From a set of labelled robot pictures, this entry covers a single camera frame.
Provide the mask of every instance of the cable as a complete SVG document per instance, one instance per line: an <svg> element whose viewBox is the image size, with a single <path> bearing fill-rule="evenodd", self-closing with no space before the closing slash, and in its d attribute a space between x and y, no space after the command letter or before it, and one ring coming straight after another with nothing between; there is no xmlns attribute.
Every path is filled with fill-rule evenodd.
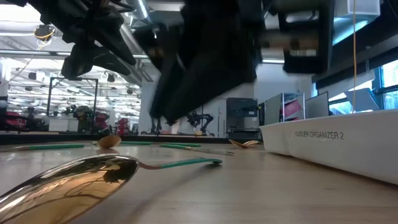
<svg viewBox="0 0 398 224"><path fill-rule="evenodd" d="M39 47L48 46L48 45L51 44L51 42L52 42L52 39L49 40L48 42L44 42L43 40L36 40L36 44L37 44L37 46L39 46Z"/></svg>
<svg viewBox="0 0 398 224"><path fill-rule="evenodd" d="M36 50L41 50L43 45L40 45ZM31 63L31 61L34 59L35 56L31 57L30 60L26 63L26 65L17 73L14 75L14 77L10 78L10 80L6 81L5 83L0 84L0 86L7 85L9 82L13 81L13 79L17 78L24 70L25 68Z"/></svg>
<svg viewBox="0 0 398 224"><path fill-rule="evenodd" d="M354 10L353 10L353 23L354 23L354 93L353 93L353 111L355 111L355 87L356 87L356 29L355 29L355 23L356 23L356 15L355 15L355 10L356 10L356 0L354 0Z"/></svg>

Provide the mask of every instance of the spoon handle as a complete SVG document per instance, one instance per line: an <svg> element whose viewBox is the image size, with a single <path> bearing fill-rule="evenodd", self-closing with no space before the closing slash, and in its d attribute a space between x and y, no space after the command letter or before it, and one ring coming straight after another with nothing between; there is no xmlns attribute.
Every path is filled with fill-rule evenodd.
<svg viewBox="0 0 398 224"><path fill-rule="evenodd" d="M166 164L158 164L158 165L147 165L143 162L140 162L139 166L144 169L154 170L154 169L167 169L167 168L197 164L197 163L202 163L202 162L212 162L214 164L223 163L223 161L221 159L207 159L207 158L198 157L198 158L186 159L186 160L182 160L182 161L169 162Z"/></svg>

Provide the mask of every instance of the light fixture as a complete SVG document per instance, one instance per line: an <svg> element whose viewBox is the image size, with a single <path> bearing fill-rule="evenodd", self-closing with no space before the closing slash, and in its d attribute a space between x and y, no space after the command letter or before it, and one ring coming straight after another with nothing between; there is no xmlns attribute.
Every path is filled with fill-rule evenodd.
<svg viewBox="0 0 398 224"><path fill-rule="evenodd" d="M66 82L59 82L59 84L63 85L63 86L70 86L69 84L67 84Z"/></svg>
<svg viewBox="0 0 398 224"><path fill-rule="evenodd" d="M36 80L37 76L35 72L29 72L28 76L29 79L31 80Z"/></svg>
<svg viewBox="0 0 398 224"><path fill-rule="evenodd" d="M29 97L44 97L48 98L48 94L30 94L30 93L8 93L9 96L29 96ZM69 98L71 97L70 95L51 95L52 98ZM83 95L77 95L73 96L73 98L76 99L81 99L81 100L93 100L94 96L83 96ZM128 101L136 101L137 97L135 96L109 96L109 99L113 100L128 100ZM97 96L97 100L105 100L105 96Z"/></svg>
<svg viewBox="0 0 398 224"><path fill-rule="evenodd" d="M129 87L129 88L127 89L127 94L128 94L128 95L132 95L132 93L133 93L132 88Z"/></svg>
<svg viewBox="0 0 398 224"><path fill-rule="evenodd" d="M68 87L67 88L67 92L68 93L79 93L80 90L78 88L75 88L75 87Z"/></svg>
<svg viewBox="0 0 398 224"><path fill-rule="evenodd" d="M114 83L114 74L108 74L108 78L106 80L110 83Z"/></svg>
<svg viewBox="0 0 398 224"><path fill-rule="evenodd" d="M285 63L285 60L283 60L283 59L262 59L262 63L283 64L283 63Z"/></svg>

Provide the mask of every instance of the spoon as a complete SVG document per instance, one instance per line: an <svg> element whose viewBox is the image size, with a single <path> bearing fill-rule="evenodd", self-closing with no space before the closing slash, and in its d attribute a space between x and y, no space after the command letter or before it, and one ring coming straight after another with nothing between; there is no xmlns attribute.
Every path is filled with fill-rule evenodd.
<svg viewBox="0 0 398 224"><path fill-rule="evenodd" d="M117 135L110 135L101 138L96 144L102 149L110 149L118 146L122 139Z"/></svg>
<svg viewBox="0 0 398 224"><path fill-rule="evenodd" d="M234 144L235 146L240 147L241 149L247 149L249 146L252 146L252 145L255 145L255 144L262 144L259 141L248 141L248 142L245 142L245 143L241 144L241 143L239 143L237 141L234 141L232 139L229 139L229 142Z"/></svg>
<svg viewBox="0 0 398 224"><path fill-rule="evenodd" d="M83 157L45 171L0 196L0 224L67 223L123 187L138 168L166 169L219 159L147 165L119 154Z"/></svg>
<svg viewBox="0 0 398 224"><path fill-rule="evenodd" d="M193 151L193 152L219 154L219 155L224 155L224 156L234 156L235 155L234 152L214 150L214 149L195 149L193 147L179 146L179 145L174 145L174 144L160 144L159 146L160 147L167 147L167 148L171 148L171 149L183 149L183 150L188 150L188 151Z"/></svg>

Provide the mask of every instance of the spoon bowl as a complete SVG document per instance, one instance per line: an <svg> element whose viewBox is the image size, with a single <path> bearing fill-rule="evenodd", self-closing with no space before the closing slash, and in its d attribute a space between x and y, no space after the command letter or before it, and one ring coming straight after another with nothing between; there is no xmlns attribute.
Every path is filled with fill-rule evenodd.
<svg viewBox="0 0 398 224"><path fill-rule="evenodd" d="M138 167L114 154L54 167L0 197L0 223L67 223L117 192Z"/></svg>
<svg viewBox="0 0 398 224"><path fill-rule="evenodd" d="M237 142L237 141L234 141L234 140L232 140L232 139L229 139L229 142L232 143L232 144L234 144L235 146L240 147L241 149L247 149L247 148L249 148L249 146L253 146L253 145L256 145L256 144L262 144L261 142L255 141L255 140L253 140L253 141L248 141L248 142L245 142L245 143L243 143L243 144L241 144L241 143L239 143L239 142Z"/></svg>
<svg viewBox="0 0 398 224"><path fill-rule="evenodd" d="M110 149L118 146L122 139L117 135L109 135L101 138L96 144L102 149Z"/></svg>

